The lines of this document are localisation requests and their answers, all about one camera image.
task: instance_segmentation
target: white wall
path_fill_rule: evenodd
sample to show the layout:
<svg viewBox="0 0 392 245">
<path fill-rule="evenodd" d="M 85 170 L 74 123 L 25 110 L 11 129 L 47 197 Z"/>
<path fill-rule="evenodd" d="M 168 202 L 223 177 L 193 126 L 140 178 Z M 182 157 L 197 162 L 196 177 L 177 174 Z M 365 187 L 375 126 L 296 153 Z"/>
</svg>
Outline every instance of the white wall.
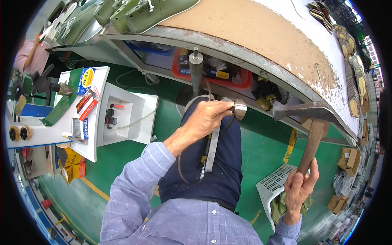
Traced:
<svg viewBox="0 0 392 245">
<path fill-rule="evenodd" d="M 61 1 L 63 1 L 64 3 L 66 2 L 66 0 L 47 0 L 42 6 L 41 10 L 45 12 L 49 17 Z M 27 29 L 26 39 L 34 39 L 35 36 L 40 33 L 43 27 L 44 21 L 42 17 L 39 15 L 35 16 L 29 28 Z"/>
</svg>

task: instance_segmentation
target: cork board surface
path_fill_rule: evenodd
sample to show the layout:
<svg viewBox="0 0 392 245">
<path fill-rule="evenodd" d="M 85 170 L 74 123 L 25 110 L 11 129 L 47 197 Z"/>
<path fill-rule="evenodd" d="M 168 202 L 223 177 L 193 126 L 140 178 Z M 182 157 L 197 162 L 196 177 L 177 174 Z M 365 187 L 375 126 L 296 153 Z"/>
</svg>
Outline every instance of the cork board surface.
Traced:
<svg viewBox="0 0 392 245">
<path fill-rule="evenodd" d="M 284 4 L 292 7 L 290 1 Z M 328 91 L 340 89 L 330 62 L 312 40 L 259 2 L 201 0 L 160 25 L 202 32 L 248 48 L 290 71 L 327 101 L 331 98 L 326 97 L 336 96 Z"/>
</svg>

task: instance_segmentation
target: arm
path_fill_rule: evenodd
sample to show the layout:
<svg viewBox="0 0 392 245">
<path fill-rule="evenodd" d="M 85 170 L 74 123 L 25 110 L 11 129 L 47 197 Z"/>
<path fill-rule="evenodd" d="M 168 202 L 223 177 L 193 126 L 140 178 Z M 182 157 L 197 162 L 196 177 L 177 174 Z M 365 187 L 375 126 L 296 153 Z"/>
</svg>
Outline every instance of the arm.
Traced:
<svg viewBox="0 0 392 245">
<path fill-rule="evenodd" d="M 297 244 L 300 234 L 302 203 L 313 192 L 314 185 L 319 178 L 316 158 L 310 165 L 311 174 L 305 177 L 294 169 L 285 182 L 286 213 L 280 218 L 275 233 L 268 238 L 267 245 Z"/>
<path fill-rule="evenodd" d="M 28 67 L 31 63 L 31 61 L 33 60 L 34 54 L 35 54 L 35 49 L 37 48 L 38 44 L 40 42 L 40 39 L 38 37 L 35 38 L 34 41 L 34 45 L 33 48 L 31 49 L 29 55 L 27 56 L 27 59 L 23 65 L 23 70 L 26 69 L 26 67 Z"/>
<path fill-rule="evenodd" d="M 233 102 L 200 103 L 184 126 L 167 140 L 150 143 L 141 157 L 127 163 L 110 190 L 103 214 L 100 244 L 118 244 L 130 237 L 150 211 L 148 197 L 152 187 L 163 177 L 175 158 L 190 144 L 211 133 Z"/>
</svg>

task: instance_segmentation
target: metal pole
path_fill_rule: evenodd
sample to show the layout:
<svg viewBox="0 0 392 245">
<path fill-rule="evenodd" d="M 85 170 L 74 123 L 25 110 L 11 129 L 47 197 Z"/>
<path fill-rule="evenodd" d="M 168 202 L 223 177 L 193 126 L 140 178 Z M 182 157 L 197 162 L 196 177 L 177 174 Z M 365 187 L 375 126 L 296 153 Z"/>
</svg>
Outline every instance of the metal pole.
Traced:
<svg viewBox="0 0 392 245">
<path fill-rule="evenodd" d="M 203 77 L 203 55 L 195 47 L 194 52 L 189 55 L 189 68 L 191 69 L 192 88 L 194 92 L 199 92 L 201 88 L 201 78 Z"/>
</svg>

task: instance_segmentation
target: shirt sleeve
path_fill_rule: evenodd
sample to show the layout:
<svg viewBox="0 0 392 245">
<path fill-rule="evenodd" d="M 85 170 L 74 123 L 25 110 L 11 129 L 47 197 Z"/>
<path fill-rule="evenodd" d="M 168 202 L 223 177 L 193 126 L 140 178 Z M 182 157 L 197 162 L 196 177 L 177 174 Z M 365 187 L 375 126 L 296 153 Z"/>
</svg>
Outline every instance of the shirt sleeve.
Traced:
<svg viewBox="0 0 392 245">
<path fill-rule="evenodd" d="M 275 233 L 268 238 L 267 245 L 295 245 L 300 234 L 302 215 L 295 225 L 283 223 L 284 215 L 280 217 Z"/>
<path fill-rule="evenodd" d="M 18 68 L 18 70 L 20 70 L 20 72 L 23 72 L 23 66 L 26 62 L 27 56 L 23 55 L 23 54 L 16 54 L 15 57 L 15 67 Z"/>
<path fill-rule="evenodd" d="M 111 185 L 100 244 L 118 244 L 142 225 L 151 209 L 148 199 L 152 188 L 175 160 L 162 142 L 154 142 L 144 148 L 141 157 L 124 166 Z"/>
</svg>

